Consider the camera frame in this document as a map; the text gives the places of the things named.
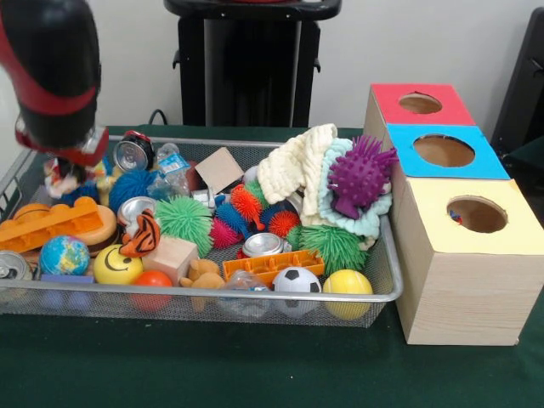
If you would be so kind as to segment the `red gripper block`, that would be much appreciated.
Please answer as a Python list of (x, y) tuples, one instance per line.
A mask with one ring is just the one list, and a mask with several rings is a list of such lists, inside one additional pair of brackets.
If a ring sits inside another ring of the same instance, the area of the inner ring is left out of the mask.
[(59, 176), (74, 177), (75, 164), (92, 167), (104, 156), (109, 144), (107, 127), (61, 126), (49, 123), (33, 133), (24, 123), (16, 123), (16, 141), (30, 150), (66, 159), (58, 160)]

